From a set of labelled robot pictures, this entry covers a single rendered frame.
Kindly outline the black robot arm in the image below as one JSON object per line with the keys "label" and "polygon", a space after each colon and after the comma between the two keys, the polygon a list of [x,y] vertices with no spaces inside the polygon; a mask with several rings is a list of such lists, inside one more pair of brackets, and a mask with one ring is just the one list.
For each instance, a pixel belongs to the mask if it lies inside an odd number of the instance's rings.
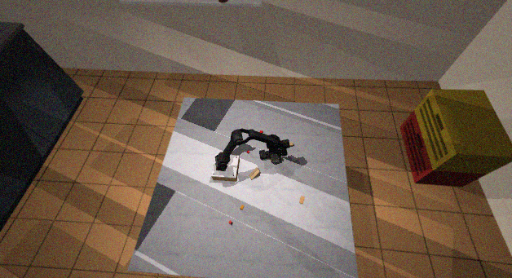
{"label": "black robot arm", "polygon": [[[249,137],[243,140],[242,132],[249,134]],[[225,147],[223,152],[220,152],[215,157],[215,165],[216,170],[220,171],[226,171],[227,164],[230,161],[230,155],[235,149],[236,146],[240,146],[241,144],[247,143],[251,139],[255,139],[257,141],[261,141],[267,144],[267,149],[270,149],[271,152],[276,152],[278,148],[285,149],[290,148],[289,146],[289,140],[280,140],[280,137],[277,135],[265,135],[263,133],[257,132],[253,129],[246,130],[246,129],[238,129],[234,130],[231,134],[231,140],[228,143],[228,145]],[[282,158],[278,153],[276,154],[269,154],[269,157],[271,158],[272,163],[276,163],[280,161]]]}

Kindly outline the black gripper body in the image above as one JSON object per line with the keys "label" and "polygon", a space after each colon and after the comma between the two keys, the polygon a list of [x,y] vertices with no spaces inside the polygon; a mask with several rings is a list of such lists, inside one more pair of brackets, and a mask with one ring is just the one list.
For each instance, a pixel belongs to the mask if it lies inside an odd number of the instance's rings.
{"label": "black gripper body", "polygon": [[265,150],[260,150],[259,151],[259,155],[260,155],[260,159],[263,160],[263,159],[266,159],[267,157],[269,157],[269,154],[276,154],[278,153],[278,155],[281,155],[282,156],[287,156],[287,149],[280,149],[278,148],[278,150],[276,152],[271,152],[270,149],[268,152],[265,152]]}

